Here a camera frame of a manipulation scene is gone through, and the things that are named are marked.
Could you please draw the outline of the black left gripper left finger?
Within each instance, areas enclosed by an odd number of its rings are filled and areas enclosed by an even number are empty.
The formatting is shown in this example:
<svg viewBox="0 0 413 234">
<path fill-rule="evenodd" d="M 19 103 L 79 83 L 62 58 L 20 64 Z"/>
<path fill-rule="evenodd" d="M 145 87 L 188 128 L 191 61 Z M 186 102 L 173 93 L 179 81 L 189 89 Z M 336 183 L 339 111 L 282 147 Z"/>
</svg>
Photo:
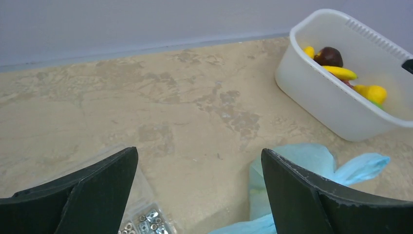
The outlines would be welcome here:
<svg viewBox="0 0 413 234">
<path fill-rule="evenodd" d="M 115 234 L 138 165 L 135 147 L 0 201 L 3 234 Z"/>
</svg>

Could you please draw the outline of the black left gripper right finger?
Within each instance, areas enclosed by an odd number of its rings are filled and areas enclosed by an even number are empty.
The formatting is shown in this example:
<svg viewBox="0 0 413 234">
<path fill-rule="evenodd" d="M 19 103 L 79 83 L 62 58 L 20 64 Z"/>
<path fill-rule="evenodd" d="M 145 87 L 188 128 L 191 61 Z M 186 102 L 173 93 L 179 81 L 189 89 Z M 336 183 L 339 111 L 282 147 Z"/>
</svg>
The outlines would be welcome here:
<svg viewBox="0 0 413 234">
<path fill-rule="evenodd" d="M 413 204 L 361 192 L 313 173 L 270 149 L 261 153 L 280 234 L 410 234 Z"/>
</svg>

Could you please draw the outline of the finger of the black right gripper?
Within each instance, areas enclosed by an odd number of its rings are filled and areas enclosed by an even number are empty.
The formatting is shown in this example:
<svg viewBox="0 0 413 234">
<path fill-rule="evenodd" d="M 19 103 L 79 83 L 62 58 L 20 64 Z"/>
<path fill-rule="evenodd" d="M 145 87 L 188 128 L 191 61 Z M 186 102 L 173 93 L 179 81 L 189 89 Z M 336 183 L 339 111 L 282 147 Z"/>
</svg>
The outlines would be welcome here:
<svg viewBox="0 0 413 234">
<path fill-rule="evenodd" d="M 403 62 L 401 67 L 410 74 L 413 74 L 413 59 L 406 60 L 405 62 Z"/>
</svg>

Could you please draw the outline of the light blue plastic bag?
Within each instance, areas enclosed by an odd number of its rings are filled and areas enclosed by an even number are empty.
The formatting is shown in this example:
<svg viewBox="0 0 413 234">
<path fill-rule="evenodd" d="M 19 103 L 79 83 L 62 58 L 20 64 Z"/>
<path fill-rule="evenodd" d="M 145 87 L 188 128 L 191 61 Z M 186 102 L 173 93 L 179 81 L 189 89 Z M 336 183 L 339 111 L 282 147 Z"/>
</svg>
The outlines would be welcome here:
<svg viewBox="0 0 413 234">
<path fill-rule="evenodd" d="M 390 163 L 390 157 L 364 153 L 337 167 L 330 151 L 317 143 L 286 144 L 273 148 L 287 160 L 338 184 L 350 186 L 377 177 Z M 261 156 L 249 167 L 249 220 L 213 230 L 214 234 L 275 234 L 271 207 L 265 186 Z"/>
</svg>

